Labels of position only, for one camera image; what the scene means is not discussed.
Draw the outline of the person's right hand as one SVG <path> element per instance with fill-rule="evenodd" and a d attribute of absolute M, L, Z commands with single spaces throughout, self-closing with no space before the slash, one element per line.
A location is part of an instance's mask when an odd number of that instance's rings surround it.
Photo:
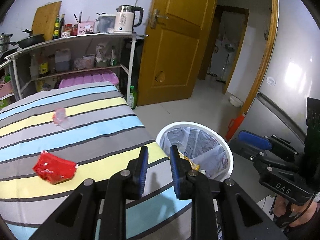
<path fill-rule="evenodd" d="M 306 228 L 308 231 L 319 230 L 319 202 L 313 199 L 308 200 L 304 205 L 299 206 L 291 204 L 289 210 L 291 213 L 287 213 L 287 204 L 289 202 L 282 196 L 276 195 L 271 213 L 273 214 L 273 221 L 278 222 L 281 227 L 288 225 L 290 229 Z"/>

